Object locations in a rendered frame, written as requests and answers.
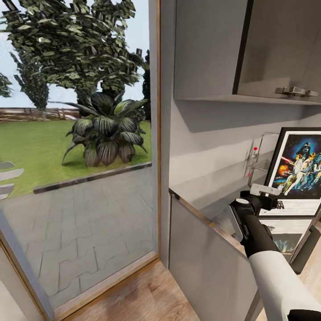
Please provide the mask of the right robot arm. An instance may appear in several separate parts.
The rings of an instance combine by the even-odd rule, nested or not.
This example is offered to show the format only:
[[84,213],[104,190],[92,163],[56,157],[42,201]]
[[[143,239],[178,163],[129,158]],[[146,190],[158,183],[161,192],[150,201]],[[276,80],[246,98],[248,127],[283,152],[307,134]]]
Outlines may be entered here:
[[321,304],[301,282],[255,212],[277,208],[278,189],[252,184],[227,205],[227,214],[250,263],[267,321],[321,321]]

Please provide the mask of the poster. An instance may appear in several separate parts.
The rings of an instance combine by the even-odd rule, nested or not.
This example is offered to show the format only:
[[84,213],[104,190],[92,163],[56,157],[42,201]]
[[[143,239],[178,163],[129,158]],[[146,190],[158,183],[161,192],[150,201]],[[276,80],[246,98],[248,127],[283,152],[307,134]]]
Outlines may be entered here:
[[321,127],[282,127],[264,186],[278,189],[277,208],[258,218],[317,217],[321,209]]

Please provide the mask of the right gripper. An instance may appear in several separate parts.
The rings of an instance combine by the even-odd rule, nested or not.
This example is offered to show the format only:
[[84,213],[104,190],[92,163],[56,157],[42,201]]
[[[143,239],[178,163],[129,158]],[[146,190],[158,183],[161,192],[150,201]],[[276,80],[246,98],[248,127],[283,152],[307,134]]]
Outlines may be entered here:
[[262,208],[262,209],[271,211],[273,207],[277,208],[277,205],[278,205],[278,198],[273,199],[271,197],[267,197],[263,195],[255,196],[250,194],[250,191],[246,191],[246,190],[241,191],[240,197],[241,198],[249,197],[254,199],[258,204],[258,207],[259,207],[258,209]]

